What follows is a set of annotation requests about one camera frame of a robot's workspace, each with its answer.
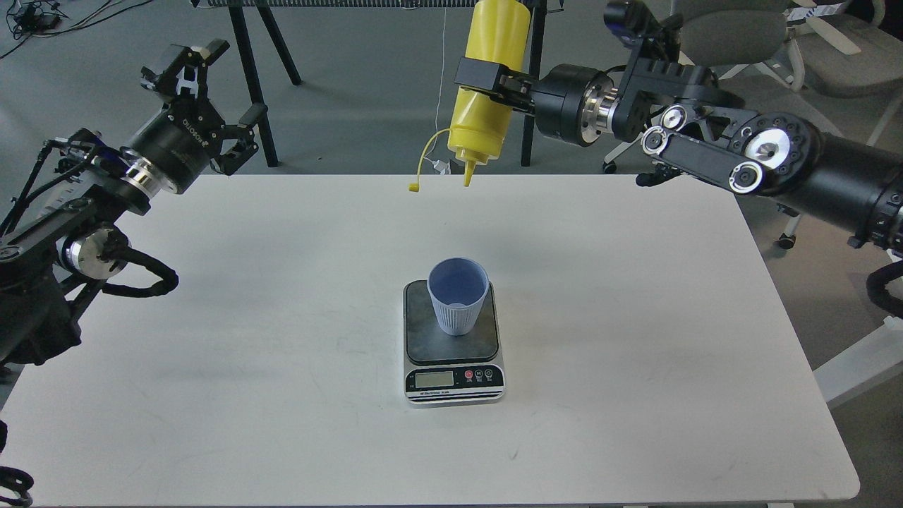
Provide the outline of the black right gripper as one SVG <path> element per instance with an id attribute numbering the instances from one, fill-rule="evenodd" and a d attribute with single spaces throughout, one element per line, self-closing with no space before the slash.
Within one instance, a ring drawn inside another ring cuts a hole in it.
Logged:
<path id="1" fill-rule="evenodd" d="M 604 73 L 596 68 L 559 64 L 545 77 L 514 71 L 506 65 L 463 57 L 454 82 L 522 114 L 533 114 L 541 134 L 590 147 L 596 132 L 595 101 L 604 94 Z"/>

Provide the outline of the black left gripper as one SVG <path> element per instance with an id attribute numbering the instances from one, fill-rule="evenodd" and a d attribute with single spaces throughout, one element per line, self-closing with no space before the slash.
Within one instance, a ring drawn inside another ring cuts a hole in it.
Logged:
<path id="1" fill-rule="evenodd" d="M 205 47 L 171 44 L 157 70 L 141 68 L 141 86 L 162 107 L 122 149 L 154 165 L 168 192 L 185 193 L 209 165 L 214 173 L 233 176 L 259 150 L 254 128 L 268 107 L 252 103 L 238 123 L 224 125 L 207 96 L 207 68 L 229 47 L 222 39 Z"/>

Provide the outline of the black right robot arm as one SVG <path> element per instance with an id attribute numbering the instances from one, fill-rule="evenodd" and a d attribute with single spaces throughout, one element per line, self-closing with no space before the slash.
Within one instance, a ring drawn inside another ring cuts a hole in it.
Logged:
<path id="1" fill-rule="evenodd" d="M 561 64 L 544 78 L 497 56 L 466 56 L 455 83 L 531 116 L 549 138 L 589 147 L 601 135 L 639 140 L 657 186 L 688 174 L 735 194 L 770 198 L 901 254 L 901 157 L 819 131 L 787 112 L 745 109 L 706 67 L 678 61 L 681 19 L 655 19 L 639 1 L 612 1 L 607 29 L 630 51 L 619 83 L 606 72 Z"/>

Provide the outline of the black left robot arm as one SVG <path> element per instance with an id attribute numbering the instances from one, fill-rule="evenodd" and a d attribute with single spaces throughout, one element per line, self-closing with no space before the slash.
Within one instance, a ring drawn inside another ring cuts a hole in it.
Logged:
<path id="1" fill-rule="evenodd" d="M 267 106 L 226 124 L 207 96 L 207 71 L 229 48 L 173 44 L 140 83 L 161 110 L 123 147 L 82 128 L 45 141 L 2 222 L 2 364 L 41 365 L 81 342 L 78 321 L 100 293 L 155 297 L 177 273 L 136 250 L 116 227 L 161 191 L 182 194 L 212 167 L 225 176 L 257 154 Z"/>

